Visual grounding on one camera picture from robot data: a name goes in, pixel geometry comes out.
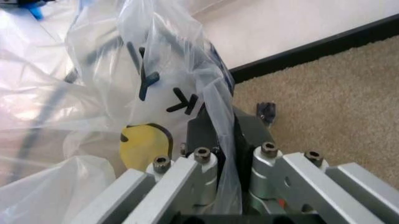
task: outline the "white wall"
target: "white wall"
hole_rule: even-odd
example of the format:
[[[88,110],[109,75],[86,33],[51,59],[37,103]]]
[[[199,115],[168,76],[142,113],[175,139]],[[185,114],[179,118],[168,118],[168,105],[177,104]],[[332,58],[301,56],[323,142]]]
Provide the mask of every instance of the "white wall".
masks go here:
[[[399,14],[399,0],[224,0],[196,14],[229,68]]]

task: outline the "yellow disc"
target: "yellow disc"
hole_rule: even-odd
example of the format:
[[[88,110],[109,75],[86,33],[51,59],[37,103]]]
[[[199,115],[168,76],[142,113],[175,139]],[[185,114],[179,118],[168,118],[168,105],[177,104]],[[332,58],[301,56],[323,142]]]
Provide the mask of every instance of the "yellow disc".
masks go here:
[[[145,171],[155,157],[170,157],[172,148],[171,134],[160,125],[127,126],[121,133],[119,154],[126,168]]]

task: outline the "clear plastic sheet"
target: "clear plastic sheet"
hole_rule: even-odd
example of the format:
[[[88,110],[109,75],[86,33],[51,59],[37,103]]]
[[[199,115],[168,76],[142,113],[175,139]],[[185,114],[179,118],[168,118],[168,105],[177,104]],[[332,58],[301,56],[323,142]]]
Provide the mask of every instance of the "clear plastic sheet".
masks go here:
[[[65,44],[65,29],[53,30],[57,26],[51,21],[35,24],[42,32],[33,39],[37,30],[21,33],[11,23],[0,28],[15,35],[0,37],[0,73],[6,74],[0,77],[0,186],[75,155],[106,158],[118,177],[125,170],[119,137],[126,125],[155,123],[168,129],[176,159],[187,122],[205,104],[227,158],[212,212],[240,213],[234,81],[201,24],[174,1],[68,2],[75,4],[71,12],[79,14]],[[25,14],[24,20],[33,19],[26,13],[0,11],[0,17],[14,22],[20,19],[15,14]],[[3,39],[26,45],[18,53]],[[159,80],[143,91],[143,80],[154,72]],[[190,110],[168,111],[181,103],[176,88],[187,100],[197,97]]]
[[[0,223],[69,223],[113,181],[107,160],[72,157],[0,188]]]

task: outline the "black baseboard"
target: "black baseboard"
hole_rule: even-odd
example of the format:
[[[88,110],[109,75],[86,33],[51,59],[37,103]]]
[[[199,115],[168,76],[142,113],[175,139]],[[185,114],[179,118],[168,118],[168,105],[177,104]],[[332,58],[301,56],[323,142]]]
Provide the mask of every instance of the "black baseboard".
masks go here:
[[[399,14],[230,70],[236,83],[399,35]]]

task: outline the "beige carpet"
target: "beige carpet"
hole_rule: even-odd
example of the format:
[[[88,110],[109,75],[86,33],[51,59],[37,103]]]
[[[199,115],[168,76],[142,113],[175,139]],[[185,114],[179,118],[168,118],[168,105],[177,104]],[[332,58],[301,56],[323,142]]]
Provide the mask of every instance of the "beige carpet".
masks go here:
[[[357,162],[399,189],[399,36],[236,85],[234,105],[277,104],[283,153],[317,150]]]

